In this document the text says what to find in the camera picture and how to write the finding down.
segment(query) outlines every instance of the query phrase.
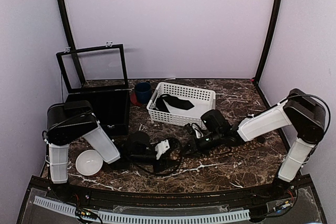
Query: blue cup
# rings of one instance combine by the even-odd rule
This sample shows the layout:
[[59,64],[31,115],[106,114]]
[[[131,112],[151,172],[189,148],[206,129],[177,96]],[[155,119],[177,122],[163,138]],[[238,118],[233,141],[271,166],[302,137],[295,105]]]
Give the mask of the blue cup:
[[152,86],[149,82],[140,82],[134,87],[136,100],[141,104],[149,103],[152,97]]

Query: white slotted strip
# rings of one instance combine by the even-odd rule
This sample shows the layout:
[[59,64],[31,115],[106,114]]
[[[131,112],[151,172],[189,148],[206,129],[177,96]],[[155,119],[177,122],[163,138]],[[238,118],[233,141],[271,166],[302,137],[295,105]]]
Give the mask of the white slotted strip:
[[[51,199],[35,196],[34,204],[44,207],[46,209],[58,212],[60,214],[75,217],[76,208],[61,202],[56,202]],[[104,223],[134,223],[134,224],[220,224],[233,223],[243,220],[249,220],[249,210],[226,212],[214,215],[200,215],[200,216],[177,216],[177,217],[159,217],[159,216],[137,216],[137,215],[123,215],[112,212],[99,211],[99,217]]]

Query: white plate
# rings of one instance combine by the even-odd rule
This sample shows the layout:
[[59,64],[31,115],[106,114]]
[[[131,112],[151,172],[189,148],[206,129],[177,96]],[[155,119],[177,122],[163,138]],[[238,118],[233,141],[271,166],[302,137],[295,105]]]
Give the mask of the white plate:
[[92,176],[103,166],[103,159],[95,150],[82,152],[76,159],[76,169],[84,176]]

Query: marble table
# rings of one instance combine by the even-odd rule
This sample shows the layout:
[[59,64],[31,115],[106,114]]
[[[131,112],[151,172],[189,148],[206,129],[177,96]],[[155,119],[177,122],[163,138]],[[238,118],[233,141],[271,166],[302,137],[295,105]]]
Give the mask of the marble table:
[[[130,80],[130,88],[143,80]],[[153,88],[163,80],[150,80]],[[216,108],[230,123],[242,120],[248,114],[256,114],[265,109],[254,85],[249,80],[231,79],[178,79],[166,82],[205,88],[216,92]],[[86,83],[88,86],[102,86],[108,81]],[[189,135],[181,126],[152,122],[145,106],[130,107],[130,133],[148,133],[153,142],[166,137],[178,138],[182,144]],[[127,137],[116,137],[123,141]],[[228,154],[225,147],[218,147],[203,158],[185,158],[180,169],[168,177],[156,177],[131,167],[128,170],[111,170],[104,164],[95,177],[84,177],[75,168],[76,158],[92,147],[83,139],[71,143],[69,149],[69,181],[71,184],[133,193],[202,193],[225,189],[236,189],[269,184],[286,155],[285,146],[274,131],[264,135],[264,144],[255,140],[233,148]],[[47,177],[45,169],[42,177]]]

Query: black post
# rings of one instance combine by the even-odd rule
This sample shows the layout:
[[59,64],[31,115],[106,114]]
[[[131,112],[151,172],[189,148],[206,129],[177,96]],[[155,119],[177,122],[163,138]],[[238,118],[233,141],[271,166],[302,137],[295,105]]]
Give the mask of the black post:
[[280,3],[281,3],[281,0],[274,0],[271,19],[270,19],[269,26],[268,26],[268,31],[267,31],[267,35],[266,35],[266,40],[265,40],[263,52],[261,53],[260,62],[259,62],[259,66],[258,66],[256,75],[253,78],[255,84],[259,83],[261,75],[263,74],[263,70],[265,68],[267,56],[268,56],[269,49],[271,47],[271,43],[272,43],[272,39],[273,39],[273,35],[274,35],[275,26],[277,24],[277,19],[278,19],[278,14],[279,14],[279,9],[280,9]]
[[[65,6],[65,1],[64,0],[57,0],[57,2],[58,2],[58,8],[59,8],[59,12],[61,14],[63,28],[64,28],[65,36],[67,38],[68,45],[70,47],[70,50],[76,50],[74,38],[72,36],[72,32],[71,32],[71,28],[70,28],[70,22],[69,22],[69,18],[68,18],[68,14],[67,14],[67,9],[66,9],[66,6]],[[80,80],[80,83],[83,85],[85,83],[85,77],[84,77],[84,73],[83,73],[82,67],[80,65],[80,62],[79,62],[78,55],[77,54],[71,54],[71,57],[72,57],[72,60],[74,62],[73,64],[75,65],[75,69],[76,69],[78,78]]]

